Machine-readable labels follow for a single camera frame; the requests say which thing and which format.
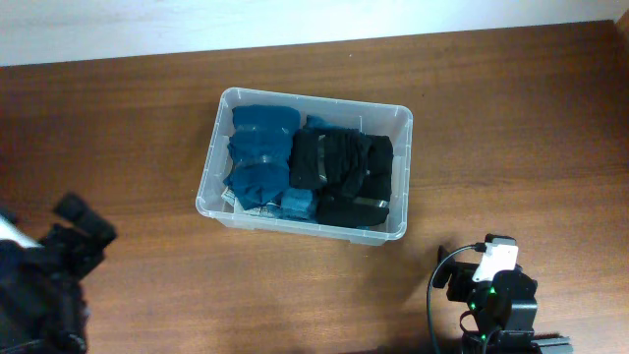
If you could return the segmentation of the black taped garment roll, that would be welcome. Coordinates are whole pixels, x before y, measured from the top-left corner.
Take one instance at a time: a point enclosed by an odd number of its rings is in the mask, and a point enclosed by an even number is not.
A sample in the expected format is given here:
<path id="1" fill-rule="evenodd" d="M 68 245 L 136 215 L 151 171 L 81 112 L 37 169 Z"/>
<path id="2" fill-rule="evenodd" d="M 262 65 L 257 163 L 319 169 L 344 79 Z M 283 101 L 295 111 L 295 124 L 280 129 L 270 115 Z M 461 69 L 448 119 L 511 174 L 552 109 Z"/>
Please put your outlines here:
<path id="1" fill-rule="evenodd" d="M 368 135 L 372 141 L 366 175 L 357 192 L 341 187 L 325 187 L 318 202 L 315 220 L 320 224 L 369 228 L 386 221 L 392 193 L 393 146 L 387 136 Z"/>
<path id="2" fill-rule="evenodd" d="M 371 146 L 355 130 L 301 130 L 293 137 L 290 186 L 354 197 L 367 175 Z"/>

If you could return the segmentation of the dark blue jeans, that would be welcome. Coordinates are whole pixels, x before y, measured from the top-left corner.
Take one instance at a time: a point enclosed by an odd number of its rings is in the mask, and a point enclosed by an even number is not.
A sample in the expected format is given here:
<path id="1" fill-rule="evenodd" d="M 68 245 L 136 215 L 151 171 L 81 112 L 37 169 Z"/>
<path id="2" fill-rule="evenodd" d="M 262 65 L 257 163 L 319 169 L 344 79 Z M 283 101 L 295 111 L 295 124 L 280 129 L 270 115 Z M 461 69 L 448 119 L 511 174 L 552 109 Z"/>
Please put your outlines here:
<path id="1" fill-rule="evenodd" d="M 335 129 L 340 129 L 340 126 L 317 116 L 308 116 L 303 128 L 304 131 Z M 317 191 L 290 188 L 282 194 L 279 214 L 284 219 L 314 222 L 317 203 Z"/>

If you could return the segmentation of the blue taped garment roll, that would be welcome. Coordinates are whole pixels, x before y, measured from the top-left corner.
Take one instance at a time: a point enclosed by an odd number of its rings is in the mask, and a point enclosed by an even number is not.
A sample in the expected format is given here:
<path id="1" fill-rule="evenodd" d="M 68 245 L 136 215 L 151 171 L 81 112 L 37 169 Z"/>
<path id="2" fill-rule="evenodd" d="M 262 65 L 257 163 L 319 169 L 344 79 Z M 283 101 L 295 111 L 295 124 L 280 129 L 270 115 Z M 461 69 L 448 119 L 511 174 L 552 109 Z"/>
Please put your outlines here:
<path id="1" fill-rule="evenodd" d="M 263 207 L 289 188 L 289 159 L 301 115 L 277 105 L 237 106 L 232 114 L 232 169 L 224 184 L 242 208 Z"/>

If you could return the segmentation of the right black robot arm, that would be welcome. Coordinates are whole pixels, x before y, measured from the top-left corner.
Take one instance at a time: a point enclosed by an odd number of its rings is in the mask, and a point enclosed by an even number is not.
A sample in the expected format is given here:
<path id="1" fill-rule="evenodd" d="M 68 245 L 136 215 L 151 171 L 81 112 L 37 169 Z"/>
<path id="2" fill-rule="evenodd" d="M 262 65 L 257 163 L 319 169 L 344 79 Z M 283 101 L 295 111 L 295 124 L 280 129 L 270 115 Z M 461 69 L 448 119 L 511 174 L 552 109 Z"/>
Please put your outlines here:
<path id="1" fill-rule="evenodd" d="M 517 264 L 517 241 L 509 236 L 487 234 L 482 242 L 452 252 L 441 246 L 436 267 L 429 278 L 427 303 L 434 288 L 445 289 L 451 302 L 467 310 L 460 320 L 474 319 L 475 329 L 462 330 L 461 339 L 448 353 L 571 354 L 574 347 L 566 336 L 537 335 L 538 283 Z"/>

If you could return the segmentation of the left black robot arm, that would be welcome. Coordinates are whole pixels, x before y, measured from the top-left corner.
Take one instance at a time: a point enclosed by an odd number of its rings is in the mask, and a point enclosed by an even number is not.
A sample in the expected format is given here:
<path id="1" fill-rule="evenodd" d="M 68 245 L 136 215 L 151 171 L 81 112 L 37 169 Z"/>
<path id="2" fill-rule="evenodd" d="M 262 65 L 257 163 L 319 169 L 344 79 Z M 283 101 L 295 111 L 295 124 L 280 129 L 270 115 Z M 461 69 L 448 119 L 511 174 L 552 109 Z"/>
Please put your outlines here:
<path id="1" fill-rule="evenodd" d="M 117 232 L 74 193 L 53 212 L 68 223 L 33 239 L 13 214 L 1 211 L 3 353 L 87 353 L 89 311 L 81 282 L 104 261 Z"/>

